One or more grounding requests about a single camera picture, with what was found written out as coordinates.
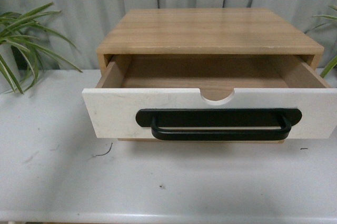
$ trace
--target white table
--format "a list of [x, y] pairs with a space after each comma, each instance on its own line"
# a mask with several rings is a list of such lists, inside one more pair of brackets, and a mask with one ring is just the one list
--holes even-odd
[[284, 144], [97, 139], [81, 91], [99, 77], [47, 71], [34, 92], [0, 95], [0, 221], [337, 223], [337, 130]]

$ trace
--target green leaf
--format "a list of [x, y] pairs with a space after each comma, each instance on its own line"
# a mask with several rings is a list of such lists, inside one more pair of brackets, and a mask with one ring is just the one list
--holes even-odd
[[325, 66], [325, 68], [323, 69], [323, 71], [321, 72], [321, 77], [324, 78], [329, 71], [331, 71], [331, 69], [333, 67], [335, 67], [337, 65], [337, 55], [333, 57], [333, 59], [331, 59], [328, 64]]
[[40, 38], [36, 37], [36, 36], [30, 36], [30, 35], [12, 35], [12, 36], [6, 36], [3, 39], [6, 40], [7, 38], [11, 39], [11, 38], [18, 38], [18, 39], [22, 39], [22, 38], [30, 38], [30, 39], [37, 39], [37, 40], [41, 40]]
[[28, 59], [28, 58], [29, 58], [29, 54], [26, 55], [26, 52], [24, 52], [23, 50], [20, 50], [19, 48], [18, 48], [18, 50], [19, 50], [19, 52], [22, 54], [22, 56], [24, 57], [24, 59], [26, 60], [27, 65], [31, 68], [32, 74], [33, 74], [34, 79], [35, 79], [34, 67], [33, 67], [32, 64], [31, 64], [31, 61]]
[[320, 25], [317, 25], [316, 27], [313, 27], [313, 28], [311, 28], [311, 29], [308, 29], [306, 32], [304, 32], [305, 34], [306, 33], [308, 33], [309, 31], [312, 31], [313, 29], [316, 29], [316, 28], [318, 28], [318, 27], [321, 27], [321, 26], [323, 26], [323, 25], [325, 25], [325, 24], [329, 24], [329, 23], [332, 23], [332, 22], [326, 22], [326, 23], [322, 23], [322, 24], [320, 24]]
[[5, 28], [5, 30], [8, 31], [8, 33], [6, 35], [9, 34], [15, 34], [15, 32], [19, 32], [21, 29], [25, 28], [25, 27], [31, 27], [34, 24], [34, 22], [28, 22], [28, 23], [24, 23], [21, 25], [16, 26], [15, 28], [12, 29], [8, 29], [7, 27]]
[[337, 11], [337, 6], [335, 6], [335, 5], [329, 5], [329, 7]]
[[[32, 21], [34, 19], [37, 19], [39, 17], [42, 17], [42, 16], [46, 16], [46, 15], [53, 15], [53, 14], [58, 14], [60, 11], [49, 11], [49, 12], [43, 12], [43, 13], [38, 13], [38, 14], [35, 14], [35, 15], [32, 15], [32, 16], [26, 16], [24, 18], [18, 18], [17, 21], [13, 22], [12, 24], [8, 25], [6, 30], [13, 30], [14, 28], [16, 28], [17, 26], [21, 25], [21, 24], [24, 24], [28, 21]], [[0, 37], [2, 36], [6, 36], [6, 30], [3, 30], [0, 32]]]
[[6, 12], [6, 13], [3, 13], [2, 15], [0, 15], [0, 18], [1, 17], [14, 17], [14, 18], [18, 18], [21, 14], [19, 13], [16, 13], [16, 12]]
[[8, 65], [6, 64], [6, 61], [3, 59], [3, 57], [0, 55], [0, 62], [2, 64], [2, 66], [6, 69], [9, 77], [11, 77], [12, 81], [14, 82], [16, 88], [19, 90], [19, 92], [21, 94], [23, 94], [23, 91], [21, 89], [20, 83], [17, 81], [15, 75], [13, 74], [13, 72], [11, 71], [11, 69], [8, 67]]
[[0, 72], [2, 73], [2, 75], [5, 77], [5, 79], [7, 80], [7, 82], [9, 83], [9, 85], [11, 86], [11, 89], [13, 90], [13, 92], [15, 92], [15, 87], [14, 87], [14, 83], [10, 77], [10, 75], [8, 74], [8, 72], [6, 71], [4, 65], [2, 64], [2, 62], [0, 62]]
[[16, 47], [16, 48], [18, 48], [18, 49], [21, 49], [21, 50], [24, 50], [24, 51], [26, 51], [26, 52], [29, 52], [29, 49], [28, 49], [28, 48], [26, 48], [25, 46], [23, 46], [23, 45], [21, 45], [21, 44], [18, 44], [18, 43], [16, 43], [16, 42], [14, 42], [12, 39], [5, 40], [5, 41], [3, 41], [2, 43], [3, 43], [3, 44], [9, 44], [9, 45], [14, 46], [14, 47]]
[[18, 19], [22, 19], [22, 18], [25, 18], [25, 17], [27, 17], [27, 16], [35, 15], [35, 14], [37, 14], [37, 13], [39, 13], [39, 12], [45, 10], [46, 8], [49, 8], [49, 7], [52, 6], [53, 4], [54, 4], [53, 2], [50, 2], [50, 3], [46, 4], [46, 5], [41, 6], [41, 7], [37, 7], [37, 8], [35, 8], [35, 9], [33, 9], [33, 10], [31, 10], [31, 11], [29, 11], [29, 12], [23, 14], [23, 15], [21, 15]]
[[313, 17], [322, 17], [324, 19], [329, 19], [329, 20], [337, 20], [337, 16], [333, 15], [314, 15]]
[[71, 63], [70, 61], [68, 61], [67, 59], [65, 59], [64, 57], [56, 54], [55, 52], [53, 52], [52, 50], [50, 49], [47, 49], [41, 45], [38, 45], [36, 43], [32, 43], [32, 42], [28, 42], [28, 41], [25, 41], [24, 43], [26, 44], [29, 44], [31, 45], [32, 47], [34, 47], [35, 49], [37, 50], [40, 50], [42, 52], [44, 52], [45, 54], [51, 56], [54, 60], [57, 61], [57, 59], [61, 60], [61, 61], [64, 61], [66, 63], [68, 63], [69, 65], [71, 65], [72, 67], [74, 67], [76, 70], [78, 70], [79, 72], [82, 72], [81, 69], [79, 69], [76, 65], [74, 65], [73, 63]]
[[47, 28], [41, 24], [34, 24], [32, 25], [34, 28], [38, 28], [38, 29], [41, 29], [43, 31], [46, 31], [46, 32], [49, 32], [51, 34], [54, 34], [60, 38], [62, 38], [63, 40], [67, 41], [68, 43], [70, 43], [72, 46], [74, 46], [76, 48], [76, 46], [72, 43], [72, 41], [70, 41], [68, 38], [66, 38], [65, 36], [61, 35], [59, 32], [51, 29], [51, 28]]

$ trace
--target drawer pull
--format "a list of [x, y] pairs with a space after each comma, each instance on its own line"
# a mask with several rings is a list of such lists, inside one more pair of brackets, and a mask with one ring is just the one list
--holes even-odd
[[[283, 140], [301, 118], [302, 113], [296, 108], [142, 109], [136, 115], [137, 123], [141, 127], [151, 127], [155, 138], [171, 141]], [[234, 129], [214, 129], [221, 127]]]

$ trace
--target open drawer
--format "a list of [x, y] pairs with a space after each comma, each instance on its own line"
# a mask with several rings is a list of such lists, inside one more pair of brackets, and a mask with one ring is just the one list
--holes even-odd
[[[328, 138], [337, 124], [337, 91], [296, 55], [115, 55], [97, 87], [85, 89], [83, 97], [100, 138]], [[286, 114], [294, 108], [300, 113]], [[155, 113], [147, 115], [148, 109]], [[289, 135], [280, 113], [294, 119]], [[147, 118], [154, 115], [158, 128]]]
[[97, 137], [328, 138], [323, 49], [265, 8], [135, 9], [97, 48], [102, 78], [83, 97]]

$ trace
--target wood grain surface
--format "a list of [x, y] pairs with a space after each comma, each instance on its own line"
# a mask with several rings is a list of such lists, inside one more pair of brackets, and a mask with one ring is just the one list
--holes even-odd
[[315, 68], [322, 52], [263, 8], [134, 9], [97, 48], [103, 71], [109, 54], [297, 54]]

